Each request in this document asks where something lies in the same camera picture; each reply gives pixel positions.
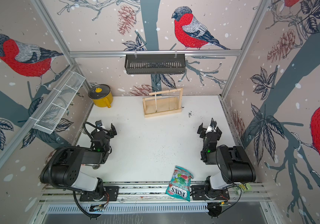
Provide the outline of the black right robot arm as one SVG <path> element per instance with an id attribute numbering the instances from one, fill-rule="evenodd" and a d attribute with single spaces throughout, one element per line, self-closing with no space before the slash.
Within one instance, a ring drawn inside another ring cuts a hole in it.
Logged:
<path id="1" fill-rule="evenodd" d="M 211 121 L 207 128 L 200 125 L 197 133 L 203 140 L 200 152 L 202 162 L 219 168 L 219 173 L 208 176 L 204 182 L 207 195 L 216 194 L 232 185 L 256 181 L 255 169 L 242 146 L 228 147 L 217 144 L 222 131 L 215 121 Z"/>

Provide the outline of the wooden jewelry display stand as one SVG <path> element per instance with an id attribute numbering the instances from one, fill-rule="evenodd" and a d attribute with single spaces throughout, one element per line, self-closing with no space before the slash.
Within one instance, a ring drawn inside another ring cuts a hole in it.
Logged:
<path id="1" fill-rule="evenodd" d="M 143 98 L 145 118 L 170 115 L 182 112 L 183 88 L 149 93 Z"/>

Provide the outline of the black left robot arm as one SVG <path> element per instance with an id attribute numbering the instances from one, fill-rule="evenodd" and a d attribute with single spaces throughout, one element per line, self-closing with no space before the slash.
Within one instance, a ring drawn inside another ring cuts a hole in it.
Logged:
<path id="1" fill-rule="evenodd" d="M 102 121 L 98 120 L 95 124 L 84 122 L 83 132 L 90 139 L 90 147 L 57 148 L 42 170 L 40 181 L 58 189 L 91 195 L 99 200 L 106 195 L 103 181 L 82 173 L 80 169 L 83 165 L 100 167 L 106 163 L 112 153 L 110 141 L 117 135 L 117 130 L 113 124 L 109 130 L 105 129 Z"/>

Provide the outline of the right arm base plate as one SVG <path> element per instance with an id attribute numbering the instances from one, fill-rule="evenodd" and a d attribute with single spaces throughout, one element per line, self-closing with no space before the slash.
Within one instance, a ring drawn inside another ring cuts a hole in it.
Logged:
<path id="1" fill-rule="evenodd" d="M 194 201 L 200 200 L 225 200 L 230 199 L 226 189 L 212 189 L 205 185 L 191 185 L 190 196 Z"/>

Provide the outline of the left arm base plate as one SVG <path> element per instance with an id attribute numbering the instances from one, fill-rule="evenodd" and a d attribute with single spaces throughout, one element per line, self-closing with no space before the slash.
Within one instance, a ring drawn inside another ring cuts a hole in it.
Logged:
<path id="1" fill-rule="evenodd" d="M 105 186 L 95 191 L 84 191 L 81 193 L 81 202 L 115 202 L 119 194 L 119 186 Z"/>

